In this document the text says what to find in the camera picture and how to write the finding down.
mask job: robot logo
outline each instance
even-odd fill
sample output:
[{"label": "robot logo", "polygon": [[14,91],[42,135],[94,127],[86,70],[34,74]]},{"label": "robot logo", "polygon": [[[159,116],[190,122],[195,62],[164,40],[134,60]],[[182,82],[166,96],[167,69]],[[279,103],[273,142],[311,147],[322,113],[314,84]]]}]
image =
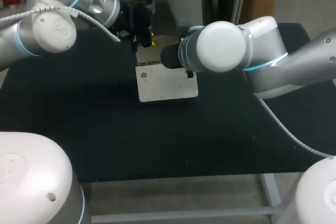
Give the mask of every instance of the robot logo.
[{"label": "robot logo", "polygon": [[1,185],[19,184],[26,174],[27,163],[22,156],[14,153],[0,156],[0,191]]}]

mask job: cable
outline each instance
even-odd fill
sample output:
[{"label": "cable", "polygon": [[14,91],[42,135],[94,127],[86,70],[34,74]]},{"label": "cable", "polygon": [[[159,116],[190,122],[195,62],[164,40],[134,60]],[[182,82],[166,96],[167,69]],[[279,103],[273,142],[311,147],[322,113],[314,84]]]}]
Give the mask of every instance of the cable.
[{"label": "cable", "polygon": [[86,13],[81,12],[80,10],[77,10],[77,9],[74,9],[74,8],[71,8],[71,7],[67,7],[67,6],[61,6],[61,7],[46,6],[46,7],[40,8],[40,9],[29,10],[29,11],[24,12],[24,13],[19,13],[19,14],[15,14],[15,15],[12,15],[12,16],[0,18],[0,23],[7,22],[7,21],[10,21],[10,20],[22,19],[23,17],[34,15],[34,14],[37,14],[37,13],[52,12],[54,10],[66,10],[71,16],[73,16],[74,13],[76,13],[79,16],[83,17],[84,19],[86,19],[86,20],[90,21],[91,23],[95,24],[101,30],[103,30],[113,41],[120,42],[120,39],[116,35],[114,35],[110,31],[108,31],[106,29],[106,27],[104,27],[97,20],[90,17]]},{"label": "cable", "polygon": [[270,116],[274,119],[274,121],[276,121],[276,123],[286,132],[286,134],[292,139],[294,140],[294,142],[296,142],[297,144],[301,145],[303,148],[305,148],[306,150],[319,155],[321,157],[333,157],[333,155],[329,155],[323,152],[319,152],[313,148],[310,148],[308,145],[304,144],[303,142],[301,142],[300,140],[298,140],[281,122],[280,120],[277,118],[276,115],[274,115],[273,111],[267,106],[267,104],[263,101],[263,99],[259,99],[259,102],[261,103],[261,105],[267,110],[267,112],[270,114]]}]

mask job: black table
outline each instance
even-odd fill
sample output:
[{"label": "black table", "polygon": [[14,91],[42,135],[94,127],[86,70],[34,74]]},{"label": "black table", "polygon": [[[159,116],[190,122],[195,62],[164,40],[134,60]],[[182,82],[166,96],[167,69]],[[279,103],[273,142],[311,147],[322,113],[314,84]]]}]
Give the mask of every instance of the black table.
[{"label": "black table", "polygon": [[[289,52],[309,41],[298,24],[279,27]],[[81,182],[298,172],[321,159],[279,128],[240,71],[198,74],[197,98],[143,104],[135,64],[130,45],[80,31],[69,52],[9,70],[0,91],[0,130],[51,138]],[[297,138],[336,154],[332,81],[267,104]]]}]

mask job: yellow object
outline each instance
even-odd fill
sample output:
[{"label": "yellow object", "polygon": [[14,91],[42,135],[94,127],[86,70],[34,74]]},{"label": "yellow object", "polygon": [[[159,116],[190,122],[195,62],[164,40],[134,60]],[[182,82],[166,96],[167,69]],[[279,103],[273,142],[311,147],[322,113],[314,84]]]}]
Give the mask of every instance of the yellow object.
[{"label": "yellow object", "polygon": [[156,41],[152,40],[152,46],[155,46],[157,43]]}]

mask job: screw hole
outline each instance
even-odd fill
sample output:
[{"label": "screw hole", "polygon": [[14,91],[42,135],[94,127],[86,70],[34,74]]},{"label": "screw hole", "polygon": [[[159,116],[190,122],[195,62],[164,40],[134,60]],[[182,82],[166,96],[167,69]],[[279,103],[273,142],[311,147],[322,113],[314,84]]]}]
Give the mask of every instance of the screw hole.
[{"label": "screw hole", "polygon": [[48,194],[47,194],[47,198],[48,198],[51,202],[56,201],[56,195],[53,194],[53,193],[48,193]]}]

